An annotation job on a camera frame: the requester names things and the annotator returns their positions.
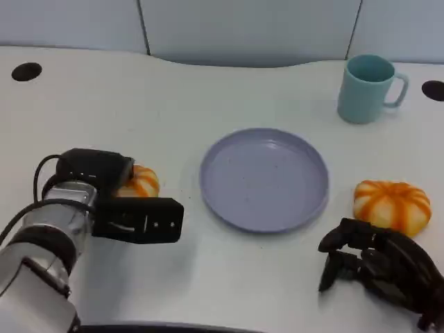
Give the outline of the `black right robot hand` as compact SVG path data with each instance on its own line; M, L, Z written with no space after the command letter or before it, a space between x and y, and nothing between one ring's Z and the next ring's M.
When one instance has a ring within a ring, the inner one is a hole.
M337 279L357 281L374 296L418 314L419 330L443 328L443 275L413 239L343 218L322 238L318 251L327 253L319 292Z

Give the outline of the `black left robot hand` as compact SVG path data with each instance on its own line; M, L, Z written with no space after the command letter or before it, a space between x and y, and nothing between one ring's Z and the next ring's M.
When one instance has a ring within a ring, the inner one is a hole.
M64 152L57 163L55 176L62 181L81 181L99 194L114 195L133 177L135 160L120 153L88 148Z

